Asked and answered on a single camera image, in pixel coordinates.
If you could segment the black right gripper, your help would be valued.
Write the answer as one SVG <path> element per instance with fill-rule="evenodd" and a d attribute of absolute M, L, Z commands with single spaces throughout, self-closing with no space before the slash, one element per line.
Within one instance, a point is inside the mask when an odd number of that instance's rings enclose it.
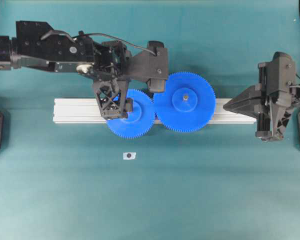
<path fill-rule="evenodd" d="M 292 86 L 296 83 L 296 79 L 295 83 L 288 82 L 289 93 L 279 91 L 268 95 L 267 63 L 258 64 L 260 84 L 251 85 L 228 101 L 223 108 L 232 113 L 257 119 L 255 136 L 262 141 L 281 141 L 294 110 L 296 90 Z M 255 107 L 261 105 L 263 112 L 255 111 Z"/>

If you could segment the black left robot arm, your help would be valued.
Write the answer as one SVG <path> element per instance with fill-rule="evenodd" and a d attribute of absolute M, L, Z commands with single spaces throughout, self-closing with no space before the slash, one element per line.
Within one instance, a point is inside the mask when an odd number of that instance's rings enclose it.
<path fill-rule="evenodd" d="M 72 37 L 47 22 L 17 21 L 16 37 L 0 36 L 0 71 L 25 67 L 89 78 L 106 120 L 127 118 L 132 111 L 133 100 L 127 97 L 130 81 L 123 76 L 130 56 L 118 40 L 98 43 L 82 31 Z"/>

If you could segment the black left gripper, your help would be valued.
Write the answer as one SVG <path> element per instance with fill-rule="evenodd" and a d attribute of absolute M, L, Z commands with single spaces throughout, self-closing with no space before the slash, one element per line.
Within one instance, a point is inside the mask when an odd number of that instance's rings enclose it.
<path fill-rule="evenodd" d="M 127 97 L 131 80 L 123 76 L 123 71 L 131 54 L 118 40 L 95 43 L 94 48 L 95 63 L 89 73 L 101 117 L 127 119 L 128 112 L 133 111 L 133 99 Z"/>

